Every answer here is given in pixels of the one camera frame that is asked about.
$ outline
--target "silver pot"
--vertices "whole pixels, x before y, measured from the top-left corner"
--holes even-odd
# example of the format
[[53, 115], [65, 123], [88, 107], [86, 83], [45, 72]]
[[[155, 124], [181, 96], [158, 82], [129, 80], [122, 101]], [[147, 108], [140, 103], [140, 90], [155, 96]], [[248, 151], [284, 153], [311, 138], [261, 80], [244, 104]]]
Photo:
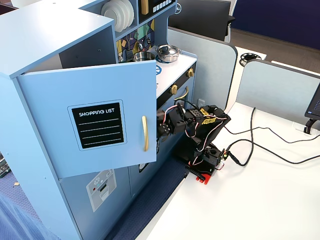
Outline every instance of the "silver pot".
[[179, 54], [181, 54], [181, 50], [179, 48], [169, 44], [158, 46], [155, 50], [158, 53], [159, 59], [167, 63], [177, 61]]
[[155, 55], [148, 51], [140, 51], [133, 55], [133, 60], [135, 62], [154, 60], [155, 58]]

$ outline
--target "floor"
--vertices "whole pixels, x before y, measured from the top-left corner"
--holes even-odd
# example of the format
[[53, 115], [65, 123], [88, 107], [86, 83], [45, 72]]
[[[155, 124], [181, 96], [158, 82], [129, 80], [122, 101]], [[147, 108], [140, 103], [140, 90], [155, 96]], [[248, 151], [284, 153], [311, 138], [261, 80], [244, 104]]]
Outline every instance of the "floor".
[[276, 61], [320, 73], [320, 50], [231, 29], [232, 45], [267, 54], [266, 61]]

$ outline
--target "cable spool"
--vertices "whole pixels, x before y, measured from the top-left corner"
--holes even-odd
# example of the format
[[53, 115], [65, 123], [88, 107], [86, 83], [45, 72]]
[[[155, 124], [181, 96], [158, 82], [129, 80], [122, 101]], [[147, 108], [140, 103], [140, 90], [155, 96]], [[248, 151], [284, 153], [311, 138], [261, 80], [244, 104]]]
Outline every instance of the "cable spool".
[[249, 61], [253, 59], [262, 60], [262, 58], [259, 55], [248, 52], [241, 55], [239, 63], [242, 67], [244, 67]]

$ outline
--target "stove knob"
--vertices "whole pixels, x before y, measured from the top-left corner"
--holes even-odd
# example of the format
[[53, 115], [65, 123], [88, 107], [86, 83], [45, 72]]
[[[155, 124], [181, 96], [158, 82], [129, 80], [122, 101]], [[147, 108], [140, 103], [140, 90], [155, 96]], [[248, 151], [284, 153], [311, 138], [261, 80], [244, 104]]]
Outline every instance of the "stove knob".
[[188, 76], [189, 78], [191, 78], [191, 77], [193, 77], [194, 75], [195, 75], [194, 69], [193, 69], [193, 68], [190, 68], [190, 69], [188, 70], [187, 76]]
[[175, 85], [175, 84], [172, 85], [172, 87], [171, 87], [171, 89], [170, 89], [170, 93], [171, 93], [172, 95], [176, 95], [177, 92], [178, 92], [178, 86]]

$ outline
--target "colorful backsplash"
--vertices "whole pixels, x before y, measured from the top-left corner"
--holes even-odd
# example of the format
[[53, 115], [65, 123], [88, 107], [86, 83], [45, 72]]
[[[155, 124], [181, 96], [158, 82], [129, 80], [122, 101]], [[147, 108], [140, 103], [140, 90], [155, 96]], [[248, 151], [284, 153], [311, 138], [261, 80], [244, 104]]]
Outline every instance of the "colorful backsplash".
[[120, 40], [116, 41], [116, 49], [119, 57], [123, 57], [123, 60], [127, 60], [127, 50], [132, 50], [133, 54], [138, 52], [138, 43], [143, 46], [142, 51], [147, 51], [155, 44], [155, 20], [147, 22], [138, 29], [130, 32]]

